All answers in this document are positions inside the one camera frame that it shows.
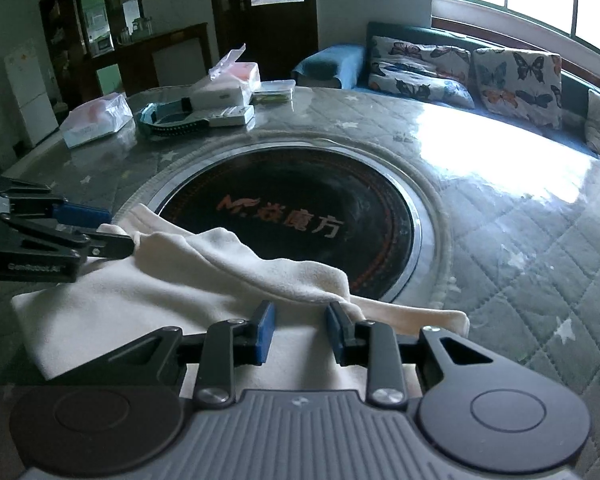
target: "sofa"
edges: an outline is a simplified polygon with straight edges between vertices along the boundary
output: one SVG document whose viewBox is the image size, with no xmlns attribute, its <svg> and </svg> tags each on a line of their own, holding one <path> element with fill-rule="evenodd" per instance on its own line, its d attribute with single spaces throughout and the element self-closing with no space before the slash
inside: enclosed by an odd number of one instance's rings
<svg viewBox="0 0 600 480">
<path fill-rule="evenodd" d="M 381 93 L 368 87 L 371 40 L 374 36 L 384 36 L 417 44 L 436 44 L 458 46 L 473 52 L 477 48 L 499 46 L 487 41 L 477 40 L 462 34 L 447 32 L 435 28 L 410 27 L 390 23 L 370 22 L 366 29 L 366 45 L 339 44 L 309 56 L 294 69 L 298 84 L 309 86 L 328 86 L 350 89 L 359 92 Z M 470 67 L 470 79 L 475 79 L 473 61 Z M 508 118 L 488 111 L 482 104 L 475 88 L 469 86 L 475 102 L 475 109 L 462 110 L 498 121 L 513 124 L 535 134 L 569 146 L 587 155 L 597 156 L 586 143 L 584 122 L 589 110 L 589 90 L 600 94 L 600 88 L 576 77 L 564 70 L 562 79 L 562 128 L 559 130 L 535 126 L 529 121 Z M 395 96 L 408 99 L 406 96 Z M 450 106 L 435 102 L 440 106 Z"/>
</svg>

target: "beige cloth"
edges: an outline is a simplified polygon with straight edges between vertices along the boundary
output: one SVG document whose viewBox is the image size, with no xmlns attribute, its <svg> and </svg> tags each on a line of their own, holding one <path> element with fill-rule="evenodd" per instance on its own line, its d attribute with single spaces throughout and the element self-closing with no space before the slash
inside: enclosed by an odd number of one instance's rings
<svg viewBox="0 0 600 480">
<path fill-rule="evenodd" d="M 109 352 L 157 328 L 204 332 L 228 318 L 249 318 L 262 300 L 277 306 L 267 363 L 241 367 L 243 388 L 355 388 L 366 370 L 339 367 L 324 327 L 324 307 L 339 301 L 353 320 L 389 323 L 417 334 L 439 325 L 465 336 L 462 312 L 412 308 L 358 298 L 344 272 L 316 262 L 262 260 L 224 228 L 192 234 L 136 206 L 120 226 L 136 243 L 124 260 L 89 261 L 75 283 L 13 298 L 27 350 L 46 378 Z M 193 374 L 183 387 L 190 396 Z"/>
</svg>

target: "quilted gray tablecloth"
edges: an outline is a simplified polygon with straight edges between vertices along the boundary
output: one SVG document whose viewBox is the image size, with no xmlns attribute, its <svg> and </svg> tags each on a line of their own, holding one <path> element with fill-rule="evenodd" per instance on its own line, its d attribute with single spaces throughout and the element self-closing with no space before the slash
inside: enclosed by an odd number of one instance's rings
<svg viewBox="0 0 600 480">
<path fill-rule="evenodd" d="M 577 471 L 600 479 L 600 161 L 459 110 L 330 89 L 299 88 L 293 104 L 258 108 L 254 126 L 253 142 L 268 130 L 372 142 L 427 177 L 452 226 L 443 307 L 469 315 L 478 344 L 582 396 L 593 429 Z M 72 152 L 58 144 L 22 178 L 116 211 L 211 137 L 148 142 L 131 124 Z M 9 298 L 35 286 L 0 284 L 0 378 L 21 344 Z"/>
</svg>

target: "sofa backrest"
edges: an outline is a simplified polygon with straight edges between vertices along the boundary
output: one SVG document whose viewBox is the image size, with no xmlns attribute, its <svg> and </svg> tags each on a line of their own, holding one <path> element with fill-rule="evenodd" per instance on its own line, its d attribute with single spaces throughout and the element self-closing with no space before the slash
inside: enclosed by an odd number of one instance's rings
<svg viewBox="0 0 600 480">
<path fill-rule="evenodd" d="M 393 23 L 369 22 L 366 28 L 366 57 L 369 58 L 371 38 L 384 36 L 396 40 L 410 41 L 419 44 L 452 45 L 474 51 L 476 48 L 501 46 L 488 41 L 478 40 L 463 34 L 447 32 L 438 28 L 409 27 Z M 470 77 L 475 79 L 473 59 Z M 360 82 L 366 83 L 368 79 L 368 65 L 360 76 Z M 600 93 L 600 88 L 580 79 L 568 72 L 562 72 L 562 108 L 569 110 L 582 118 L 587 117 L 589 110 L 589 89 Z"/>
</svg>

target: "butterfly print cushion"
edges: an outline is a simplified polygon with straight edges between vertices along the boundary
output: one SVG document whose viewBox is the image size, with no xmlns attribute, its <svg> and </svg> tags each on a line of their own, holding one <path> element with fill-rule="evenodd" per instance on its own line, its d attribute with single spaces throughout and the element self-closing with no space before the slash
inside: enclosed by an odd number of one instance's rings
<svg viewBox="0 0 600 480">
<path fill-rule="evenodd" d="M 471 54 L 457 46 L 420 45 L 409 41 L 374 36 L 371 40 L 372 60 L 417 60 L 434 67 L 434 76 L 453 79 L 466 85 Z"/>
<path fill-rule="evenodd" d="M 475 107 L 464 85 L 453 79 L 437 77 L 435 72 L 427 72 L 420 64 L 372 59 L 368 85 L 372 90 L 419 101 L 443 102 L 462 108 Z"/>
<path fill-rule="evenodd" d="M 487 110 L 538 126 L 562 126 L 560 56 L 513 48 L 478 48 L 473 56 Z"/>
</svg>

